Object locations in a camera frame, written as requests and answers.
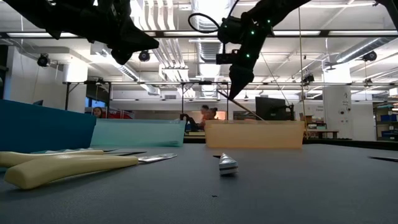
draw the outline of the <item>computer monitor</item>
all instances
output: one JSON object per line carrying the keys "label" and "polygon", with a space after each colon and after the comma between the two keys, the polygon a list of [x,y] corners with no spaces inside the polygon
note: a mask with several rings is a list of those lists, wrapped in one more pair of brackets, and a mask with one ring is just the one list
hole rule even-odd
{"label": "computer monitor", "polygon": [[281,99],[256,97],[256,114],[266,121],[290,120],[290,113],[286,112],[286,102]]}

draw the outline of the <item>black cable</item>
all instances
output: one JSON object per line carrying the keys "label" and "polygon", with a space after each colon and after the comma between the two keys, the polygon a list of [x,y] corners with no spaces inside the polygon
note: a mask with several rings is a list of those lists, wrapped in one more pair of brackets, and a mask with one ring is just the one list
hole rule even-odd
{"label": "black cable", "polygon": [[[191,23],[191,18],[194,17],[194,16],[203,16],[204,18],[207,18],[207,19],[210,20],[212,23],[214,23],[215,26],[217,26],[217,29],[215,29],[215,30],[199,30],[199,29],[197,29],[197,28],[196,28],[194,25],[192,25],[192,23]],[[217,23],[213,18],[211,18],[210,16],[207,16],[206,14],[200,13],[200,12],[196,12],[196,13],[190,14],[190,15],[188,16],[188,24],[189,24],[189,26],[190,26],[193,30],[195,30],[195,31],[197,31],[197,32],[199,32],[199,33],[202,33],[202,34],[210,34],[210,33],[212,33],[212,32],[217,32],[218,29],[220,28],[220,25],[218,25],[218,23]]]}
{"label": "black cable", "polygon": [[235,6],[237,5],[238,2],[239,2],[239,0],[236,0],[236,1],[235,1],[234,5],[232,6],[232,8],[231,8],[231,10],[230,10],[230,12],[229,12],[229,14],[228,14],[228,17],[231,16],[232,11],[234,11]]}
{"label": "black cable", "polygon": [[[235,7],[236,7],[236,5],[237,5],[237,3],[238,3],[239,1],[240,1],[240,0],[236,0],[236,1],[235,1],[234,5],[232,6],[231,10],[230,10],[229,13],[228,13],[228,17],[231,16],[232,12],[234,11],[234,9],[235,9]],[[199,29],[197,29],[197,28],[196,28],[194,25],[192,25],[192,23],[191,23],[191,18],[194,17],[194,16],[203,16],[204,18],[207,18],[207,19],[210,20],[212,23],[214,23],[214,25],[217,27],[217,29],[215,29],[215,30],[199,30]],[[210,16],[207,16],[206,14],[200,13],[200,12],[195,12],[195,13],[190,14],[190,15],[188,16],[188,24],[189,24],[189,26],[190,26],[193,30],[195,30],[195,31],[197,31],[197,32],[200,32],[200,33],[202,33],[202,34],[210,34],[210,33],[213,33],[213,32],[217,32],[218,29],[220,28],[220,25],[218,25],[218,23],[217,23],[213,18],[211,18]]]}

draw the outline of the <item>light blue bin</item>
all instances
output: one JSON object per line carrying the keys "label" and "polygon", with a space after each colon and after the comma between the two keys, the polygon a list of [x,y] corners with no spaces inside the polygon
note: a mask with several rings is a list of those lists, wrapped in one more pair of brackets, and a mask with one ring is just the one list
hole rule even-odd
{"label": "light blue bin", "polygon": [[92,146],[180,147],[185,121],[97,119]]}

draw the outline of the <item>cream knife handle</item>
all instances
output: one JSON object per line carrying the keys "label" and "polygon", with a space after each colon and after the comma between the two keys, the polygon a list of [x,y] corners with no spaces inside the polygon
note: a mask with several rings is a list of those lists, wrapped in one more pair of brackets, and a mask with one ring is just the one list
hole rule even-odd
{"label": "cream knife handle", "polygon": [[83,150],[83,151],[75,151],[75,152],[60,152],[60,153],[47,153],[47,154],[26,154],[26,153],[18,153],[18,152],[0,152],[0,167],[12,167],[18,164],[31,161],[33,159],[40,159],[48,156],[56,156],[56,155],[75,155],[75,154],[84,154],[84,155],[103,155],[104,151],[102,150]]}
{"label": "cream knife handle", "polygon": [[135,156],[58,155],[34,159],[9,168],[4,180],[22,189],[33,189],[72,175],[117,169],[138,164]]}

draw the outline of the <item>white pillar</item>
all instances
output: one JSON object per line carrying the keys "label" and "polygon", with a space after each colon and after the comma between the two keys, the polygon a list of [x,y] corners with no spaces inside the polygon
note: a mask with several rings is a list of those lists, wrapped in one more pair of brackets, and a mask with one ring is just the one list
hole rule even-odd
{"label": "white pillar", "polygon": [[[72,62],[64,65],[63,73],[65,74],[63,81],[65,82],[84,82],[87,80],[88,67],[83,62]],[[85,112],[86,85],[79,84],[69,93],[68,111],[79,113]]]}
{"label": "white pillar", "polygon": [[[351,83],[348,64],[324,71],[327,83]],[[326,86],[323,88],[325,121],[329,130],[338,130],[339,138],[353,138],[353,119],[350,86]]]}

